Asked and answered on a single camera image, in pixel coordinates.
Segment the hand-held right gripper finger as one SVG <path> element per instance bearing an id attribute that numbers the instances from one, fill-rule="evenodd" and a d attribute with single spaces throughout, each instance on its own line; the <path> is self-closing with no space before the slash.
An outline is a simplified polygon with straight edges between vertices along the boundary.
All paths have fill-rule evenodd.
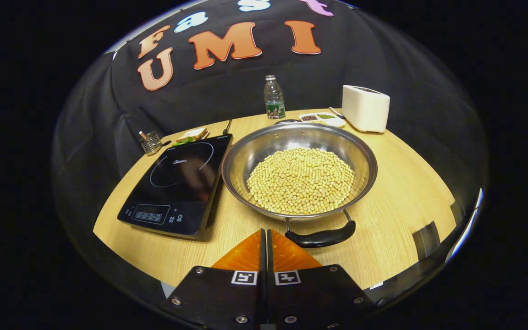
<path id="1" fill-rule="evenodd" d="M 266 234 L 260 229 L 212 267 L 192 267 L 163 310 L 199 330 L 259 330 L 266 321 Z"/>
<path id="2" fill-rule="evenodd" d="M 276 330 L 362 330 L 375 303 L 338 264 L 276 271 L 267 231 L 267 321 Z"/>

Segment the black induction cooktop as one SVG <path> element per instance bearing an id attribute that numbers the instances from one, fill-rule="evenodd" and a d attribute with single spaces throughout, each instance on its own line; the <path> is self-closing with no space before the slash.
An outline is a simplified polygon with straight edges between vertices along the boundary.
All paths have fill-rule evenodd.
<path id="1" fill-rule="evenodd" d="M 232 134 L 222 134 L 167 148 L 133 188 L 117 219 L 158 234 L 201 238 L 232 141 Z"/>

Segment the stainless steel pot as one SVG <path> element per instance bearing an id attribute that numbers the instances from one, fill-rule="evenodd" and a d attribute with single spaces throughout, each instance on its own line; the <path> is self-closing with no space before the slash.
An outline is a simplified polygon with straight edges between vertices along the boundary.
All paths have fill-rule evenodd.
<path id="1" fill-rule="evenodd" d="M 335 209 L 309 215 L 291 215 L 269 211 L 257 205 L 249 191 L 248 178 L 257 164 L 274 152 L 295 148 L 318 148 L 335 153 L 353 171 L 353 187 Z M 372 188 L 379 167 L 371 148 L 358 136 L 346 130 L 317 123 L 286 123 L 258 129 L 239 139 L 226 152 L 220 168 L 221 178 L 228 191 L 254 211 L 282 221 L 285 236 L 302 248 L 323 248 L 348 240 L 356 230 L 356 222 L 349 210 Z M 298 221 L 311 222 L 342 212 L 346 224 L 337 229 L 299 235 L 291 230 Z"/>

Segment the pile of yellow soybeans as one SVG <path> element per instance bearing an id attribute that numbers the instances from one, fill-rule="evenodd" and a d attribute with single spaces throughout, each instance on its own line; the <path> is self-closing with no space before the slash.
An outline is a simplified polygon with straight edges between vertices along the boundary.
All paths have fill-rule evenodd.
<path id="1" fill-rule="evenodd" d="M 339 207 L 352 190 L 354 175 L 333 152 L 292 148 L 258 163 L 247 187 L 263 209 L 284 215 L 316 215 Z"/>

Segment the sandwich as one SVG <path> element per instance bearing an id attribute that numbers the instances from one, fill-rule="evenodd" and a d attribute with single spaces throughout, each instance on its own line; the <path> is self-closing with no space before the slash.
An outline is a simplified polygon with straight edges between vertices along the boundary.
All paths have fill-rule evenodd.
<path id="1" fill-rule="evenodd" d="M 210 132 L 206 127 L 200 127 L 197 129 L 189 130 L 188 132 L 184 133 L 182 136 L 177 138 L 176 143 L 173 144 L 173 146 L 203 140 L 208 136 L 209 133 Z"/>

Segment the white divided plate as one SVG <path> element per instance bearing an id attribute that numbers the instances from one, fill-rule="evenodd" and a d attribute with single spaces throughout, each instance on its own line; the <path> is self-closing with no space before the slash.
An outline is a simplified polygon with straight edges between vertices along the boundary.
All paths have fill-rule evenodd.
<path id="1" fill-rule="evenodd" d="M 337 117 L 335 114 L 329 113 L 329 112 L 315 112 L 315 113 L 301 114 L 301 115 L 299 115 L 299 120 L 301 121 L 300 117 L 303 116 L 303 115 L 305 115 L 305 116 L 306 115 L 315 115 L 316 116 L 316 114 L 318 114 L 318 113 L 327 113 L 327 114 L 334 115 L 335 117 Z M 338 119 L 320 119 L 319 118 L 318 121 L 308 121 L 308 122 L 309 123 L 318 123 L 318 124 L 322 124 L 322 125 L 335 126 L 335 127 L 338 127 L 338 128 L 343 128 L 345 126 L 345 123 L 346 123 L 344 119 L 339 118 L 339 117 L 338 117 Z"/>

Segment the clear plastic water bottle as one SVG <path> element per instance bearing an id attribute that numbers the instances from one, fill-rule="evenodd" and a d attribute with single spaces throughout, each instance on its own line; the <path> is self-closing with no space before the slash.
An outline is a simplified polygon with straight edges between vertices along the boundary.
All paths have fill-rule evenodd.
<path id="1" fill-rule="evenodd" d="M 282 119 L 286 116 L 284 94 L 275 75 L 266 75 L 264 86 L 264 104 L 269 119 Z"/>

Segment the white toaster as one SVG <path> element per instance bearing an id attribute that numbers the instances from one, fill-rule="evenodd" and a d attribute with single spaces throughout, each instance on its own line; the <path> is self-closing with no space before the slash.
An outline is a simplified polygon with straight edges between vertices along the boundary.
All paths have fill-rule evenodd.
<path id="1" fill-rule="evenodd" d="M 350 125 L 361 132 L 384 133 L 387 128 L 390 96 L 353 86 L 343 85 L 342 114 Z"/>

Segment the black backdrop cloth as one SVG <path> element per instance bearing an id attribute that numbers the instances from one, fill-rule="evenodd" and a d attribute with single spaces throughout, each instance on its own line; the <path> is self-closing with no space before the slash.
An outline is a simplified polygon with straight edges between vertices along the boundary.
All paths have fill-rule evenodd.
<path id="1" fill-rule="evenodd" d="M 390 96 L 387 129 L 449 188 L 456 223 L 486 185 L 488 152 L 475 105 L 431 52 L 336 0 L 328 15 L 300 0 L 205 0 L 163 13 L 102 54 L 77 82 L 52 142 L 61 223 L 85 242 L 119 180 L 141 157 L 139 130 L 172 134 L 264 114 L 275 74 L 289 110 L 340 106 L 344 84 Z"/>

